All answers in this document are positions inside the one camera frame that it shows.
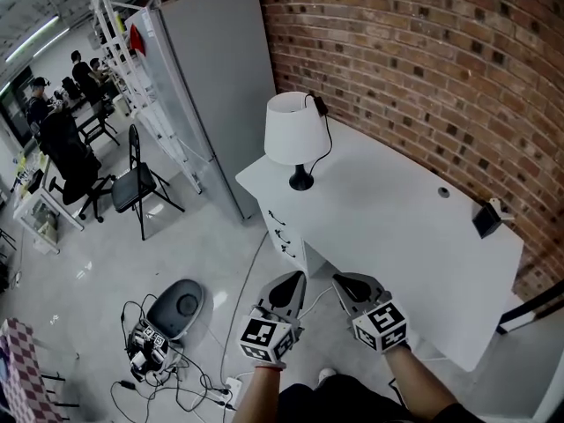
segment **desk drawer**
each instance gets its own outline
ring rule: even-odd
[[[261,207],[261,211],[276,250],[286,260],[305,271],[306,256],[301,237],[284,220],[277,217],[276,212],[263,207]]]

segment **fabric cloth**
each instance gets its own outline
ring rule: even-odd
[[[90,66],[84,61],[76,63],[72,68],[72,76],[74,80],[78,83],[80,91],[85,95],[91,105],[101,99],[98,84],[89,75],[92,73],[92,69],[90,69]]]
[[[145,56],[145,44],[143,42],[143,38],[141,37],[141,33],[137,30],[137,27],[131,24],[130,28],[130,42],[131,48],[138,50]]]
[[[317,389],[295,384],[280,393],[277,423],[312,421],[371,423],[406,422],[416,419],[402,405],[367,389],[346,375],[330,376]],[[482,423],[460,404],[441,412],[434,423]]]
[[[63,421],[49,401],[37,363],[33,330],[15,318],[0,328],[0,348],[8,358],[8,378],[2,389],[10,412],[18,423],[56,423]]]

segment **checkered fabric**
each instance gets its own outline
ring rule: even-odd
[[[63,421],[48,399],[33,345],[33,330],[15,318],[0,328],[0,346],[9,354],[8,380],[2,389],[13,418],[18,423],[55,423]]]

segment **white refrigerator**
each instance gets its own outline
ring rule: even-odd
[[[249,218],[258,205],[235,175],[264,155],[276,93],[259,0],[177,0],[137,12],[132,25],[153,100],[139,112],[145,125],[212,201]]]

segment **ceiling light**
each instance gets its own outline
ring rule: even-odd
[[[6,84],[4,85],[4,87],[3,87],[2,90],[0,91],[0,95],[4,94],[4,91],[5,91],[6,89],[8,89],[8,86],[10,86],[10,82],[8,82],[8,83],[6,83]]]
[[[55,42],[57,39],[59,39],[61,36],[63,36],[65,33],[67,33],[69,30],[70,30],[70,28],[67,28],[66,30],[61,31],[51,41],[49,41],[47,44],[45,44],[43,47],[41,47],[39,50],[37,50],[37,53],[35,53],[35,55],[33,55],[33,58],[35,58],[36,56],[39,56],[43,50],[45,50],[47,47],[49,47],[53,42]]]
[[[52,26],[58,19],[59,19],[59,16],[54,16],[47,24],[42,26],[39,30],[37,30],[34,34],[32,34],[29,38],[27,38],[23,42],[23,44],[21,44],[18,48],[16,48],[14,50],[14,52],[6,58],[6,62],[8,63],[9,61],[11,61],[14,58],[14,56],[16,56],[23,48],[25,48],[27,46],[27,44],[33,42],[33,40],[37,36],[39,36],[41,33],[43,33],[45,30],[47,30],[50,26]]]

